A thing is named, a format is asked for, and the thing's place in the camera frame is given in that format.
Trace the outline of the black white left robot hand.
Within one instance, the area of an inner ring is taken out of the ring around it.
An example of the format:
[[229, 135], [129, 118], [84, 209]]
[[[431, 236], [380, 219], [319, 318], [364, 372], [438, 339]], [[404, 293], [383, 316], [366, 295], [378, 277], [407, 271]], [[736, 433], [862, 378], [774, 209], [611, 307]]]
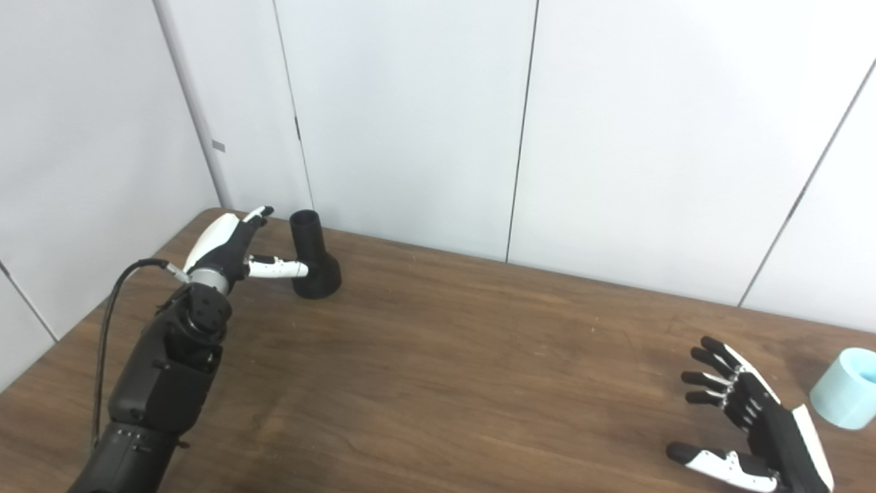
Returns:
[[255, 234], [267, 224], [272, 206], [261, 206], [238, 218], [225, 213], [214, 220], [188, 253], [183, 271], [185, 283], [206, 285], [221, 294], [231, 292], [235, 283], [249, 277], [296, 279], [309, 275], [309, 266], [277, 256], [251, 255]]

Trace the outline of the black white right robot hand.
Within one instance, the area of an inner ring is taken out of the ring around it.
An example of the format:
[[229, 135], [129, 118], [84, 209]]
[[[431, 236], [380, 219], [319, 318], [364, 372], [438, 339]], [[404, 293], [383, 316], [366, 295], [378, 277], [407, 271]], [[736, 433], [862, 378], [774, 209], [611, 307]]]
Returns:
[[749, 452], [673, 441], [667, 458], [750, 492], [834, 491], [834, 475], [806, 405], [782, 405], [754, 365], [722, 341], [702, 337], [691, 357], [714, 372], [682, 372], [683, 383], [701, 386], [688, 391], [687, 403], [720, 409], [747, 434]]

